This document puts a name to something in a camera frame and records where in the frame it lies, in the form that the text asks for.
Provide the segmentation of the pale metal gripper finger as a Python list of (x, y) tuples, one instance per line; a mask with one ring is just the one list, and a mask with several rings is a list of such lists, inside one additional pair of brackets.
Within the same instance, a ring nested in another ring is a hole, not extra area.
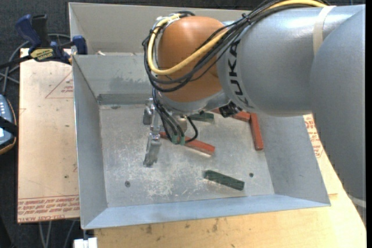
[(152, 157), (152, 140), (148, 139), (147, 146), (146, 146), (146, 154), (143, 161), (143, 165), (145, 167), (151, 167), (153, 165), (153, 157)]
[(157, 163), (158, 154), (162, 143), (159, 138), (151, 140), (151, 164)]

